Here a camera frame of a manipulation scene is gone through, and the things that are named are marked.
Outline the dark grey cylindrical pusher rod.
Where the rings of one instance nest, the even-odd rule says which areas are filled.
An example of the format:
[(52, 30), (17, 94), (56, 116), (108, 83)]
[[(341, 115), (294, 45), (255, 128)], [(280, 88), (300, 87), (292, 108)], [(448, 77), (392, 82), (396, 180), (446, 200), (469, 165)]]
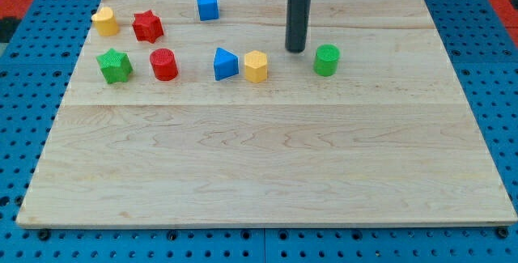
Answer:
[(290, 53), (305, 50), (311, 0), (287, 0), (285, 48)]

